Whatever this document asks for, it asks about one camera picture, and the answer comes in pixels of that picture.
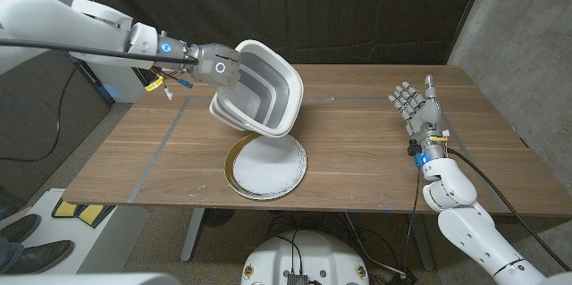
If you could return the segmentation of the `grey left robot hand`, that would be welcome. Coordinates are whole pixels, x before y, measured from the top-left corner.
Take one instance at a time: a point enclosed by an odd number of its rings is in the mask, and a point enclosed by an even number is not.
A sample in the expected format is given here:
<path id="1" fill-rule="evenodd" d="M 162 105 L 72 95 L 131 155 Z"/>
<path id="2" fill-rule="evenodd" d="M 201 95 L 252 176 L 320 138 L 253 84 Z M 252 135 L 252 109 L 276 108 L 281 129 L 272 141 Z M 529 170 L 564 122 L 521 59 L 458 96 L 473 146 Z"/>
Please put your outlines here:
<path id="1" fill-rule="evenodd" d="M 206 84 L 234 88 L 240 79 L 240 55 L 222 44 L 198 46 L 198 64 L 192 68 L 191 77 Z"/>

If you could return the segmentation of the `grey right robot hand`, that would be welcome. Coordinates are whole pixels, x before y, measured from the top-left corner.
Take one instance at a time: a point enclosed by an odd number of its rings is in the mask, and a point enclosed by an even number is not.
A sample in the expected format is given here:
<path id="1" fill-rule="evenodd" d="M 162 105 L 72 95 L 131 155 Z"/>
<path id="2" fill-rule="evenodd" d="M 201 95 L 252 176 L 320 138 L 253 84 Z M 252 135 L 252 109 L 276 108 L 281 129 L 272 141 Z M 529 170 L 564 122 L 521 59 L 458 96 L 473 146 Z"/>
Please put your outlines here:
<path id="1" fill-rule="evenodd" d="M 425 77 L 425 92 L 421 94 L 406 81 L 388 95 L 390 103 L 405 121 L 409 139 L 420 146 L 428 161 L 444 158 L 441 108 L 436 98 L 436 87 L 431 74 Z"/>

